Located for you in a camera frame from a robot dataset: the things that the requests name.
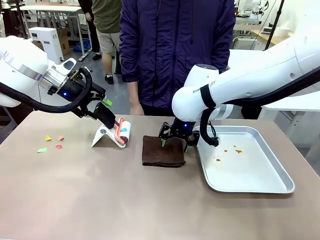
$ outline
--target person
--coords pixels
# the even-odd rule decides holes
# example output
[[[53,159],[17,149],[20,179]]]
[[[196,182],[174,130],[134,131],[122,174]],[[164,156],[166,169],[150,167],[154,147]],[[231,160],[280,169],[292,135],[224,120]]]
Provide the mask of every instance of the person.
[[[96,27],[94,25],[95,16],[92,12],[92,0],[78,0],[79,5],[84,12],[84,16],[86,21],[88,22],[90,37],[91,37],[91,45],[92,45],[92,52],[95,53],[92,60],[97,61],[101,59],[100,54],[100,45],[98,41]]]
[[[195,64],[226,70],[234,0],[122,0],[120,57],[131,114],[172,116]]]
[[[0,38],[5,38],[6,31],[5,31],[4,16],[2,15],[1,11],[2,11],[2,4],[0,1]]]
[[[102,63],[105,68],[104,79],[108,84],[114,84],[112,75],[112,51],[114,46],[119,51],[120,44],[120,12],[121,0],[93,0],[92,12],[94,25],[102,52]]]

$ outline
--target white stand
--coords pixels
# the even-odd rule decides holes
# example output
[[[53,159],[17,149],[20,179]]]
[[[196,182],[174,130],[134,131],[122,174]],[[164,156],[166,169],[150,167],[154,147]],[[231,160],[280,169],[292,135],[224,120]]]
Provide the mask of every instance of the white stand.
[[[114,141],[120,148],[123,149],[124,147],[126,147],[125,144],[121,144],[115,139],[115,129],[108,129],[104,124],[102,124],[101,127],[99,127],[96,131],[91,147],[93,147],[104,135],[108,135],[109,138]]]

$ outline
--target sneaker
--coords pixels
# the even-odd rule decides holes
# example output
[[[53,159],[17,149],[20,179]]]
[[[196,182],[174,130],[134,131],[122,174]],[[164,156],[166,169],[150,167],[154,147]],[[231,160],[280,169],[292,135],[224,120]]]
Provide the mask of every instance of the sneaker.
[[[97,54],[97,53],[96,53],[96,54],[93,56],[92,60],[93,60],[93,61],[97,61],[97,60],[99,60],[100,58],[102,58],[101,54]]]
[[[114,84],[114,77],[113,76],[107,76],[105,75],[104,80],[106,80],[106,82],[108,84]]]

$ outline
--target tray rim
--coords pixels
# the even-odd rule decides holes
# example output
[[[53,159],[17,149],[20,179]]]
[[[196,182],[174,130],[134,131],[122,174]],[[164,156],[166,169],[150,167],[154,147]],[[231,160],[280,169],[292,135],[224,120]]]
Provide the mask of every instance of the tray rim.
[[[292,189],[290,191],[285,191],[285,192],[274,192],[274,191],[270,191],[270,192],[266,192],[266,191],[252,191],[252,190],[222,190],[222,189],[219,189],[215,186],[213,186],[209,181],[208,181],[208,176],[207,176],[207,171],[205,170],[205,167],[204,167],[204,162],[202,160],[202,157],[199,153],[199,148],[198,148],[198,145],[196,146],[196,149],[197,149],[197,152],[199,154],[199,158],[200,158],[200,162],[201,162],[201,166],[202,166],[202,171],[203,171],[203,174],[204,174],[204,178],[205,178],[205,181],[206,183],[215,191],[217,192],[220,192],[220,193],[253,193],[253,194],[292,194],[295,189],[296,189],[296,185],[295,185],[295,182],[292,180],[292,178],[290,177],[289,173],[286,171],[286,169],[284,168],[284,166],[281,164],[281,162],[279,161],[279,159],[277,158],[277,156],[274,154],[274,152],[272,151],[272,149],[269,147],[269,145],[267,144],[267,142],[265,141],[265,139],[263,138],[263,136],[260,134],[260,132],[255,129],[254,127],[251,127],[251,126],[246,126],[246,125],[216,125],[214,127],[218,127],[218,128],[249,128],[249,129],[252,129],[253,131],[255,131],[257,134],[259,134],[259,136],[261,137],[261,139],[263,140],[263,142],[265,143],[265,145],[268,147],[268,149],[270,150],[270,152],[272,153],[272,155],[275,157],[277,163],[280,165],[280,167],[283,169],[283,171],[285,172],[285,174],[288,176],[288,178],[290,179],[290,181],[292,182]],[[193,128],[194,131],[199,131],[200,129],[200,126],[195,126]]]

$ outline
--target yellow paper scrap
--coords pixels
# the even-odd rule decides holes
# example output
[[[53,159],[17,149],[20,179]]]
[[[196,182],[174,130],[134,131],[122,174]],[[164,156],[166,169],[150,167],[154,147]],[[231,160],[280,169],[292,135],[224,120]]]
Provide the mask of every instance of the yellow paper scrap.
[[[38,152],[38,153],[44,153],[44,152],[46,152],[46,151],[47,151],[47,148],[44,147],[44,148],[40,148],[37,152]]]

